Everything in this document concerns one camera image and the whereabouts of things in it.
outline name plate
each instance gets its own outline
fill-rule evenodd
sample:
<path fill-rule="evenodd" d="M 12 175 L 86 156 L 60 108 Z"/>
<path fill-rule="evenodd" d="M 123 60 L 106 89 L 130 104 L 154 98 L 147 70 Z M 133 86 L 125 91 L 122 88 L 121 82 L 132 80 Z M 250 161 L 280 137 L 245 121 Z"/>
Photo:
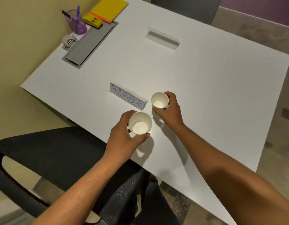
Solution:
<path fill-rule="evenodd" d="M 145 98 L 128 90 L 118 83 L 110 83 L 109 91 L 140 110 L 143 110 L 147 103 Z"/>

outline forearm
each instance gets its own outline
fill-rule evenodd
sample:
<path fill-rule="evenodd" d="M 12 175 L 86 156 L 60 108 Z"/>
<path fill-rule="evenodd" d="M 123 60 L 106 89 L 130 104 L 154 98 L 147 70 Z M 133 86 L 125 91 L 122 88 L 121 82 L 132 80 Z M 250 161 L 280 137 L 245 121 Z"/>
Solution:
<path fill-rule="evenodd" d="M 87 219 L 101 191 L 118 167 L 101 159 L 32 225 L 79 225 Z"/>
<path fill-rule="evenodd" d="M 202 177 L 234 219 L 242 214 L 242 210 L 253 210 L 257 205 L 275 207 L 279 204 L 289 210 L 289 202 L 255 172 L 217 150 L 187 126 L 179 125 L 173 130 Z"/>

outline pants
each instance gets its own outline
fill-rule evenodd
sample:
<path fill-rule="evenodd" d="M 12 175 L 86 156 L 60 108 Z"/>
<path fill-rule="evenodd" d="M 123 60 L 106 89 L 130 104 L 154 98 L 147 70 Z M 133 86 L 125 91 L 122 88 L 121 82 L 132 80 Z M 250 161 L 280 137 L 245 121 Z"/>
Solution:
<path fill-rule="evenodd" d="M 134 219 L 135 210 L 131 209 L 132 204 L 135 208 L 136 197 L 131 200 L 126 210 L 123 212 L 120 224 L 136 225 L 180 225 L 176 215 L 173 213 L 169 204 L 165 200 L 157 182 L 151 182 L 142 200 L 142 211 Z"/>

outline pen holder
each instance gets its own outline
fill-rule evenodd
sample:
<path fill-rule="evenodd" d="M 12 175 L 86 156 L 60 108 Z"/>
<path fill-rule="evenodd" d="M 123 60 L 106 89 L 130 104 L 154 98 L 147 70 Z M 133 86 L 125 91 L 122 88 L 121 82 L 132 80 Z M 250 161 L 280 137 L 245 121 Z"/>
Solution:
<path fill-rule="evenodd" d="M 72 32 L 77 35 L 83 35 L 84 33 L 86 33 L 87 27 L 82 19 L 81 14 L 79 14 L 79 16 L 77 17 L 77 10 L 75 9 L 67 11 L 67 13 L 71 16 L 71 19 L 69 19 L 68 17 L 65 17 L 65 19 L 71 27 Z"/>

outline person's left hand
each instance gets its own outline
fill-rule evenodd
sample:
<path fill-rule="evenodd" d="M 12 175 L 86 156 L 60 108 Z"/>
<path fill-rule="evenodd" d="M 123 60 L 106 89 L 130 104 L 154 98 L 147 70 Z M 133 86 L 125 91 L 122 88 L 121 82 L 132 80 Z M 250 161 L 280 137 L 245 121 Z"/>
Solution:
<path fill-rule="evenodd" d="M 130 159 L 136 148 L 150 136 L 150 133 L 138 135 L 134 138 L 129 135 L 131 131 L 127 129 L 128 120 L 134 113 L 136 113 L 135 110 L 123 113 L 120 121 L 111 129 L 103 156 L 104 159 L 119 167 Z"/>

